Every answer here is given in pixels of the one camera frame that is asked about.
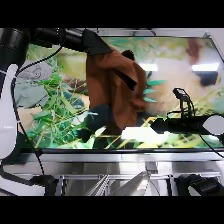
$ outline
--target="black border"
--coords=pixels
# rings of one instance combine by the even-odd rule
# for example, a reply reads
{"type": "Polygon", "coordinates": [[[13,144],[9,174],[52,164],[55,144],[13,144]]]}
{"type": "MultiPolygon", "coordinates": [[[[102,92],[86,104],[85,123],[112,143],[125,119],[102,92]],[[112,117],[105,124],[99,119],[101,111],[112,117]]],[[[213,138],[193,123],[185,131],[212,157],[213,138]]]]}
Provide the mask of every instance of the black border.
{"type": "MultiPolygon", "coordinates": [[[[210,39],[221,60],[224,59],[219,53],[213,39],[211,37],[175,37],[175,36],[100,36],[100,37],[173,37],[173,38],[199,38],[210,39]]],[[[41,149],[44,154],[141,154],[141,153],[199,153],[199,152],[212,152],[210,148],[151,148],[151,149],[123,149],[123,150],[108,150],[108,149],[60,149],[60,148],[37,148],[41,149]]],[[[31,148],[21,148],[21,154],[32,153],[31,148]]],[[[224,152],[224,147],[216,148],[217,152],[224,152]]]]}

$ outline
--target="robotic arm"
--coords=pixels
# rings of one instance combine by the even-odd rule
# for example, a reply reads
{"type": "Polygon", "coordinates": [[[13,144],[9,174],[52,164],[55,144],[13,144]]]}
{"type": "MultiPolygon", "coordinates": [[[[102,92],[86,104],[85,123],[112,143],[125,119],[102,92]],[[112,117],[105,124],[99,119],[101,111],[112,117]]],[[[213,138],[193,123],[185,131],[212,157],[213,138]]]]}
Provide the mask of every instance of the robotic arm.
{"type": "Polygon", "coordinates": [[[61,45],[88,55],[111,53],[110,47],[93,31],[75,28],[0,28],[0,189],[14,195],[52,195],[56,180],[39,176],[27,181],[7,174],[2,161],[14,151],[17,119],[11,84],[26,59],[29,44],[61,45]]]}

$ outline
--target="display panel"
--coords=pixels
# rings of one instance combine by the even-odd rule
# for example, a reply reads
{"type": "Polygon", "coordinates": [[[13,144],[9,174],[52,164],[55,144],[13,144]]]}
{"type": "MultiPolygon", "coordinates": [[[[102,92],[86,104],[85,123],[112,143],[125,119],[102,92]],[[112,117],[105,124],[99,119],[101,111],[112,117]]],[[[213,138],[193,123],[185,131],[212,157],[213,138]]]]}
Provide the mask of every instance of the display panel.
{"type": "MultiPolygon", "coordinates": [[[[36,148],[150,149],[207,148],[197,135],[156,134],[150,124],[179,110],[176,87],[190,95],[197,115],[224,113],[223,62],[211,39],[177,37],[103,37],[119,52],[131,50],[146,71],[147,107],[136,125],[121,134],[108,132],[110,106],[90,109],[86,54],[63,49],[55,57],[20,74],[15,99],[20,119],[36,148]]],[[[27,61],[53,53],[30,45],[27,61]]],[[[204,136],[213,147],[218,139],[204,136]]]]}

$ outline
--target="brown garment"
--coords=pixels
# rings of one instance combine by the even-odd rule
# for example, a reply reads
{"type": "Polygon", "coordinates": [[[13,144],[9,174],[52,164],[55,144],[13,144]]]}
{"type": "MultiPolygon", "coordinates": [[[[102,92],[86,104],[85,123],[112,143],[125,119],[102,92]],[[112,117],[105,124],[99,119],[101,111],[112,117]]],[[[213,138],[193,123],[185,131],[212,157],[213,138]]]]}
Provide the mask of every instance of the brown garment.
{"type": "Polygon", "coordinates": [[[146,73],[135,61],[115,49],[109,54],[87,56],[86,80],[90,108],[109,104],[121,130],[136,124],[137,112],[146,108],[146,73]]]}

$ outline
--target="brown jacket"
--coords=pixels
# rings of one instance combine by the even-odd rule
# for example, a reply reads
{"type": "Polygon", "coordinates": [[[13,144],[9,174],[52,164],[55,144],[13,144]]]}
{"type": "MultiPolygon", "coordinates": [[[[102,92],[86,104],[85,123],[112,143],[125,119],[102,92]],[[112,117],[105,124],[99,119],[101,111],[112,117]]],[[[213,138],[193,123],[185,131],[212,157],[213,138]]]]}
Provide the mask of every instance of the brown jacket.
{"type": "Polygon", "coordinates": [[[109,54],[87,56],[86,80],[90,108],[109,104],[121,130],[136,124],[137,112],[146,108],[146,74],[135,61],[115,49],[109,54]]]}

